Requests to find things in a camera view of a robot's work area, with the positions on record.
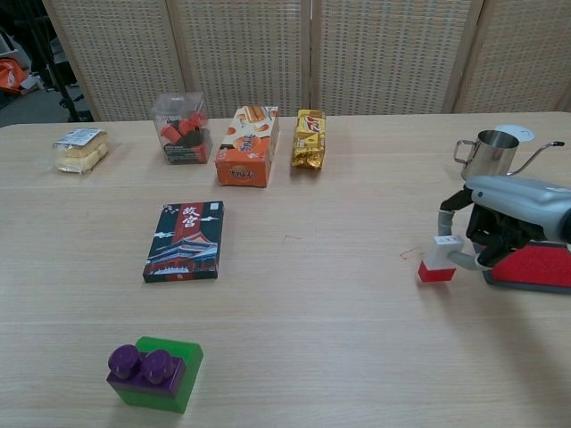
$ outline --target purple stud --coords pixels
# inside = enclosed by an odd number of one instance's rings
[[[140,361],[139,351],[134,345],[122,345],[113,351],[107,366],[120,379],[128,379],[137,372]]]
[[[166,350],[155,350],[147,354],[141,366],[143,377],[153,385],[170,378],[174,371],[172,357]]]

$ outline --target orange snack box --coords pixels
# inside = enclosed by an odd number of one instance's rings
[[[266,187],[278,130],[277,107],[239,108],[216,153],[220,184]]]

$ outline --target metal pitcher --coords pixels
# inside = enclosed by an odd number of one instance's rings
[[[458,149],[463,144],[472,146],[465,160],[458,157]],[[563,145],[565,143],[561,141],[547,143],[537,149],[519,169],[509,172],[509,167],[519,146],[519,140],[506,132],[485,130],[478,134],[475,141],[459,140],[456,142],[454,160],[464,165],[461,175],[465,180],[472,176],[513,176],[527,168],[537,155],[548,147],[561,147]]]

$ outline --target woven room divider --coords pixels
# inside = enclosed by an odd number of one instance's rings
[[[167,0],[187,90],[214,118],[245,104],[309,106],[310,2]]]
[[[164,0],[44,0],[96,120],[150,119],[184,92]]]
[[[471,5],[314,0],[311,105],[328,114],[442,112]]]
[[[454,111],[565,108],[570,19],[569,0],[486,0]]]

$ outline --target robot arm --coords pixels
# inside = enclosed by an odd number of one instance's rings
[[[571,244],[571,189],[516,177],[471,177],[442,203],[438,234],[452,235],[454,211],[472,203],[466,236],[485,248],[475,258],[451,253],[449,259],[464,268],[493,268],[532,240]]]

